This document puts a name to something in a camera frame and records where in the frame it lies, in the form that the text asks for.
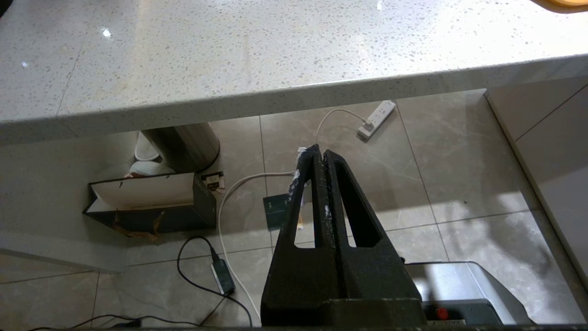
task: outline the black cable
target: black cable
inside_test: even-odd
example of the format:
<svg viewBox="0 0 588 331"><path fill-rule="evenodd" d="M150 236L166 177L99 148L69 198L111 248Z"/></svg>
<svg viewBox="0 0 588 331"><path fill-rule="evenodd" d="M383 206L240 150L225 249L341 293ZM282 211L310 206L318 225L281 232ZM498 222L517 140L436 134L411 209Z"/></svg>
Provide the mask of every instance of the black cable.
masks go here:
<svg viewBox="0 0 588 331"><path fill-rule="evenodd" d="M216 307L215 307L213 310L211 310L211 312L210 312L210 313L208 313L208 315L206 315L206 317L204 317L204 319L203 319L203 320L200 322L200 326L204 326L204 323L206 323L206 321L207 321L209 318L211 318L212 314L214 314L214 313L215 313L215 311L218 309L218 307L221 305L221 303L222 303L223 301L225 301L225 298L222 298L222 299L219 301L219 303L218 303L218 304L216 304Z"/></svg>
<svg viewBox="0 0 588 331"><path fill-rule="evenodd" d="M218 255L216 254L215 249L212 247L212 245L208 241L208 239L206 239L206 238L204 238L202 236L193 236L192 238L190 238L190 239L186 240L186 242L184 242L184 244L182 245L182 248L180 248L180 251L178 252L178 258L176 260L176 266L178 267L178 273L180 274L180 276L182 276L182 278L184 278L184 280L186 280L186 282L190 283L191 285L193 285L193 286L195 286L195 287L197 287L197 288L199 288L201 290L204 290L204 291L207 291L207 292L216 294L218 296L221 296L223 298L229 299L229 300L233 301L234 303L240 305L241 308L243 308L245 310L245 312L247 313L247 317L249 318L249 327L253 327L253 320L251 319L251 314L249 313L249 310L241 302L237 301L236 299L231 298L228 294L221 294L221 293L219 293L217 291L213 291L211 289L207 289L207 288L205 288L203 286L200 286L200 285L194 283L193 281L189 280L186 277L186 275L184 275L184 273L182 273L182 271L180 269L180 257L182 256L182 251L183 251L184 247L186 247L186 245L190 241L192 241L193 239L204 239L204 241L206 241L206 243L208 244L208 246L210 246L210 248L211 248L211 254L213 255L212 259L213 260L215 260L215 258L218 259Z"/></svg>
<svg viewBox="0 0 588 331"><path fill-rule="evenodd" d="M123 320L156 319L156 320L160 320L162 322L173 323L173 324L190 324L190 325L194 325L194 326L200 326L201 325L201 324L192 323L192 322L177 322L177 321L174 321L174 320L166 320L166 319L163 319L161 317L152 316L152 315L145 315L145 316L141 316L141 317L132 318L132 317L125 317L125 316L120 316L120 315L105 314L105 315L100 315L100 316L93 317L93 318L91 318L91 319L89 319L87 321L84 321L84 322L82 322L80 324L77 324L77 325L74 325L72 327L68 327L66 329L59 329L59 328L56 328L56 327L46 327L46 326L43 326L43 327L36 327L36 328L31 329L31 330L28 330L28 331L38 331L38 330L69 330L69 329L75 329L78 326L82 326L82 325L84 325L86 323L89 323L89 322L91 322L93 320L101 319L101 318L104 318L104 317L114 317L114 318L123 319Z"/></svg>

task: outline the cabinet panel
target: cabinet panel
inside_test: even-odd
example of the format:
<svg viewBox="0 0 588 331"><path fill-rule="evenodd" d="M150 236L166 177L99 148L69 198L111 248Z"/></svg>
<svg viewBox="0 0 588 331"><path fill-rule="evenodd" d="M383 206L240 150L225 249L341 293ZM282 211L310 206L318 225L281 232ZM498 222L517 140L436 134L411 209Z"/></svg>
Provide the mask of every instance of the cabinet panel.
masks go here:
<svg viewBox="0 0 588 331"><path fill-rule="evenodd" d="M588 77L490 88L487 96L512 140L588 84Z"/></svg>
<svg viewBox="0 0 588 331"><path fill-rule="evenodd" d="M522 136L516 147L588 274L588 87Z"/></svg>
<svg viewBox="0 0 588 331"><path fill-rule="evenodd" d="M0 252L122 272L127 238L82 215L88 183L120 178L136 133L0 148Z"/></svg>

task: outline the beige tile floor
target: beige tile floor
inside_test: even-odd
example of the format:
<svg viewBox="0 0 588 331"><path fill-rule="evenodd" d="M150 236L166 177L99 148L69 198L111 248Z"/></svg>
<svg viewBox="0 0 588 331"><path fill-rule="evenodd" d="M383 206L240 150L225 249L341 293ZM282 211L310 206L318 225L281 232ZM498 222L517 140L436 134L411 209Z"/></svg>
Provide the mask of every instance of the beige tile floor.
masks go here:
<svg viewBox="0 0 588 331"><path fill-rule="evenodd" d="M519 298L537 323L584 323L574 301L574 295L583 298L582 287L482 94L397 100L397 111L368 143L355 137L355 117L333 114L321 130L320 146L347 159L407 262L476 261ZM346 108L367 116L376 106ZM208 172L223 170L231 185L250 174L293 170L298 147L313 144L328 111L212 123L222 147ZM223 213L228 257L257 306L278 237L267 231L262 198L285 193L289 182L252 180L228 200ZM302 216L304 228L296 242L312 247L310 203ZM203 234L220 250L216 231ZM67 327L106 313L200 321L219 298L191 287L176 271L174 259L189 235L171 234L157 243L130 240L122 275L0 256L0 329ZM186 274L214 288L205 244L190 243L183 257ZM240 289L236 298L250 307ZM93 326L116 322L100 320ZM212 326L246 323L244 311L230 302L208 321Z"/></svg>

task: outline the white cable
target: white cable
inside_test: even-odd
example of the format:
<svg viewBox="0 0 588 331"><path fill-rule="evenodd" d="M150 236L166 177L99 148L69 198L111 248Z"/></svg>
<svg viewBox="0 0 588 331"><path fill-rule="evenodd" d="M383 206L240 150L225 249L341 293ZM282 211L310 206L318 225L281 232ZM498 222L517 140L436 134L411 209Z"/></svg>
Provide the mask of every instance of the white cable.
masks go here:
<svg viewBox="0 0 588 331"><path fill-rule="evenodd" d="M348 114L352 114L353 116L359 118L364 123L367 123L365 118L363 118L363 117L355 114L354 112L351 112L351 111L346 110L346 109L343 109L343 108L333 109L332 111L329 111L325 115L325 117L323 117L323 120L320 121L319 127L316 129L316 143L317 144L319 142L319 131L320 131L320 127L323 126L323 123L325 122L325 120L327 119L327 117L329 115L333 114L335 111L344 111L344 112L346 112ZM247 295L247 298L249 299L249 302L251 302L251 306L253 306L253 310L255 311L255 314L257 315L257 317L259 318L260 321L261 321L261 315L259 314L259 311L258 311L257 307L255 306L255 302L253 302L253 299L251 298L251 295L249 294L249 291L247 291L247 288L245 287L245 285L243 285L243 283L241 282L241 279L239 279L239 276L237 276L237 274L235 273L235 271L233 271L233 268L230 266L229 257L226 254L225 242L222 240L222 232L221 232L222 207L225 205L225 201L229 197L229 195L231 193L233 193L233 190L236 189L237 187L239 187L244 182L250 180L250 179L259 178L259 177L265 177L265 176L268 176L268 177L271 177L271 176L292 176L292 175L294 175L295 172L296 171L288 171L286 173L261 173L261 174L255 174L255 175L247 176L247 177L244 177L244 178L238 180L235 184L233 184L233 186L231 186L226 191L225 196L220 201L220 206L219 206L219 211L218 211L219 213L218 213L218 216L216 218L216 226L217 226L217 230L219 232L220 246L222 247L222 253L225 255L226 265L229 267L229 270L233 274L233 277L235 277L235 279L237 280L237 283L239 283L239 285L241 286L241 288L243 289L243 291Z"/></svg>
<svg viewBox="0 0 588 331"><path fill-rule="evenodd" d="M348 113L348 114L352 114L353 116L355 116L355 117L359 118L360 120L362 120L364 123L367 123L367 120L366 120L365 118L363 118L363 117L361 117L361 116L359 116L359 115L355 114L355 113L354 113L354 112L352 112L352 111L349 111L349 110L347 110L347 109L343 109L343 108L337 108L337 109L333 109L332 111L329 111L329 112L328 112L328 113L325 115L325 117L323 117L323 120L320 122L320 124L319 124L319 127L316 129L316 144L318 144L318 143L319 143L319 131L320 131L320 127L321 127L321 126L323 126L323 123L325 122L325 120L327 119L327 117L329 117L329 115L333 114L333 113L334 113L334 112L336 112L336 111L344 111L344 112L346 112L346 113Z"/></svg>
<svg viewBox="0 0 588 331"><path fill-rule="evenodd" d="M288 171L287 173L262 173L262 174L255 174L255 175L247 176L245 178L242 178L242 179L238 180L235 184L233 184L233 186L231 186L227 190L227 192L225 193L225 196L220 201L219 213L218 213L218 216L217 216L217 219L216 219L216 226L217 226L218 232L219 232L220 246L222 247L222 253L225 255L226 265L229 267L229 270L233 274L233 277L235 277L235 279L237 280L237 283L239 283L239 285L241 285L241 288L243 289L243 291L247 295L247 298L249 299L249 302L251 302L251 305L253 306L253 310L255 311L255 314L258 316L258 318L259 318L260 321L261 321L261 315L259 314L259 311L258 311L257 307L255 306L255 302L253 302L253 299L251 298L251 295L249 294L249 291L247 291L247 288L245 288L245 285L243 285L243 283L241 282L241 279L239 279L239 277L237 276L237 274L235 273L235 271L233 271L233 268L230 266L229 257L226 254L225 242L222 240L222 232L221 232L222 207L225 205L226 199L233 192L233 190L236 189L241 184L243 184L244 182L250 180L250 179L254 179L254 178L258 178L258 177L264 177L264 176L288 176L288 175L290 175L290 176L294 175L294 171Z"/></svg>

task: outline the speckled stone surface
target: speckled stone surface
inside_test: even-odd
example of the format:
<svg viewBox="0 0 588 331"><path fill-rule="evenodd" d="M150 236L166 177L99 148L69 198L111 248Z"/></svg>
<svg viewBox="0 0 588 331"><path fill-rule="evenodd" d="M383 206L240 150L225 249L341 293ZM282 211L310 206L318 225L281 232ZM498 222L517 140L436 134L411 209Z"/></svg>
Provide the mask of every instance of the speckled stone surface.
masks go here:
<svg viewBox="0 0 588 331"><path fill-rule="evenodd" d="M0 20L0 144L588 75L544 0L41 3Z"/></svg>

